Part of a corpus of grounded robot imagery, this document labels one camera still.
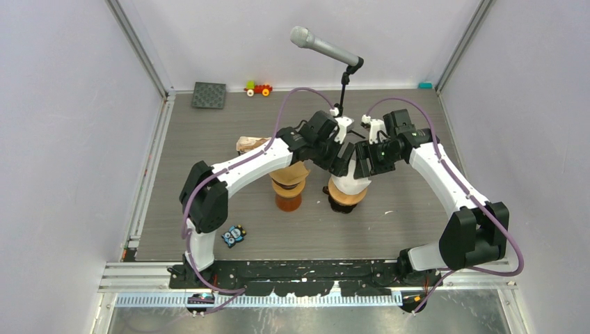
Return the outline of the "white paper coffee filter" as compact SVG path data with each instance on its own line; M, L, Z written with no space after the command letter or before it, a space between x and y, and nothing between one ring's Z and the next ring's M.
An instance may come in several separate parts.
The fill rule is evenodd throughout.
M332 175L328 183L328 189L332 192L338 191L346 196L360 196L368 189L372 181L368 177L356 179L356 160L351 159L348 165L348 172L345 176L336 177Z

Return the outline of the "brown paper coffee filter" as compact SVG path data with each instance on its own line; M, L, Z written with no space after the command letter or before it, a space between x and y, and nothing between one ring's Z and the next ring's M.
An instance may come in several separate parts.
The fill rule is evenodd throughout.
M302 161L299 161L291 166L275 170L269 173L269 176L278 184L292 186L301 183L309 174L310 170Z

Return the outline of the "brown plastic dripper with handle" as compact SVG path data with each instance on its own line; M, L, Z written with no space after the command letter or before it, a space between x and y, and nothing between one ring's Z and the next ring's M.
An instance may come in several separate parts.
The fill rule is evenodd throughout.
M357 204L353 205L343 205L337 202L329 193L328 187L324 186L322 188L322 192L328 196L328 202L330 204L330 208L337 213L341 214L350 214L356 207Z

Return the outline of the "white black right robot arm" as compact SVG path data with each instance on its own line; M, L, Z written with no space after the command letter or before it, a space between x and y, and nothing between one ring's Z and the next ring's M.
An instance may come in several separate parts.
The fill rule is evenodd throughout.
M509 210L469 184L432 127L418 129L405 109L381 119L363 115L361 125L369 138L357 145L355 176L389 173L405 161L431 187L448 218L438 241L400 252L397 276L403 284L416 285L430 269L466 269L505 256Z

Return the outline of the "wooden ring collar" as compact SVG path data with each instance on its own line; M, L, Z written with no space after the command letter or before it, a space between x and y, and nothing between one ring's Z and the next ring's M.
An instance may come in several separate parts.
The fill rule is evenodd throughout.
M339 205L352 206L357 205L365 198L365 196L367 195L367 188L363 189L361 192L357 194L349 195L340 191L335 186L335 183L332 180L330 180L328 182L328 195Z

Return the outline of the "orange glass carafe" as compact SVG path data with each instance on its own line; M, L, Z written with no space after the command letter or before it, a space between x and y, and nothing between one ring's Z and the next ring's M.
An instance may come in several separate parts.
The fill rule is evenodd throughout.
M291 198L286 198L280 195L275 196L275 204L277 208L284 212L293 212L297 210L301 206L301 203L301 194Z

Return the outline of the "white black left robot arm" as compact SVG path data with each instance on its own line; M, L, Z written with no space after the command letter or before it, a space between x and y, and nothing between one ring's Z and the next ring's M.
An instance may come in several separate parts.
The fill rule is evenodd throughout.
M197 288L212 282L216 231L228 218L228 202L234 194L300 161L310 160L336 176L343 175L348 163L338 154L353 123L350 117L318 111L301 125L279 129L270 140L234 159L212 166L205 161L194 164L179 196L188 281Z

